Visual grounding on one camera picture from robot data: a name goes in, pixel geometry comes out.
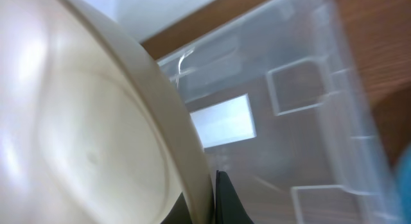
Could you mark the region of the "beige plate bowl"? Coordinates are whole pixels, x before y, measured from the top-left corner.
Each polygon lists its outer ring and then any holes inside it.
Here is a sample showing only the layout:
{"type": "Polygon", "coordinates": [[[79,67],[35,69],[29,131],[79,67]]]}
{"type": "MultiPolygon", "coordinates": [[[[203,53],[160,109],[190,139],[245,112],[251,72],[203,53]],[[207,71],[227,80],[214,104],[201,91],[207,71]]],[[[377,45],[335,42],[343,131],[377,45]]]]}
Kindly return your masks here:
{"type": "Polygon", "coordinates": [[[82,0],[1,0],[1,222],[212,223],[169,78],[82,0]]]}

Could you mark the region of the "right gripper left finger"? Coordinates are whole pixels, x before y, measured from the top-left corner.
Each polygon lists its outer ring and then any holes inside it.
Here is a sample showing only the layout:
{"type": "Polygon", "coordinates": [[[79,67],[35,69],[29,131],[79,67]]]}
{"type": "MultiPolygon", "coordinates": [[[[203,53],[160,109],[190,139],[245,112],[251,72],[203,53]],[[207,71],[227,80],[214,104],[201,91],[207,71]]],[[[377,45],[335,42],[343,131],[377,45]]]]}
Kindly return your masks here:
{"type": "Polygon", "coordinates": [[[192,224],[188,206],[182,193],[177,198],[173,208],[163,219],[161,224],[192,224]]]}

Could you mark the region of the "blue plate bowl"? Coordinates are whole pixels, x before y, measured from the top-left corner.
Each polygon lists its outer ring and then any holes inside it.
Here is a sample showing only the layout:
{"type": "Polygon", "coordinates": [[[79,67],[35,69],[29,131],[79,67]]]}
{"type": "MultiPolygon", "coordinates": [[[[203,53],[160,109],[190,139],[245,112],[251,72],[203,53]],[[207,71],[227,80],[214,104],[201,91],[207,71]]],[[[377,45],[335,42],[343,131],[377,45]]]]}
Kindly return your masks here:
{"type": "Polygon", "coordinates": [[[411,218],[411,147],[410,144],[401,154],[396,165],[396,183],[401,200],[405,222],[410,224],[411,218]]]}

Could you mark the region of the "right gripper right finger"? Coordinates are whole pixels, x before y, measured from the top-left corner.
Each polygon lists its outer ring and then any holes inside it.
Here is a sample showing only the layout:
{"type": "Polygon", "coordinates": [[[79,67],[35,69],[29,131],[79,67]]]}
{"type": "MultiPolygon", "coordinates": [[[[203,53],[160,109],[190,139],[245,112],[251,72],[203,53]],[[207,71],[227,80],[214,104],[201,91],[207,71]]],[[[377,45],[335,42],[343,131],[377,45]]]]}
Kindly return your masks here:
{"type": "Polygon", "coordinates": [[[216,171],[216,224],[254,224],[225,171],[216,171]]]}

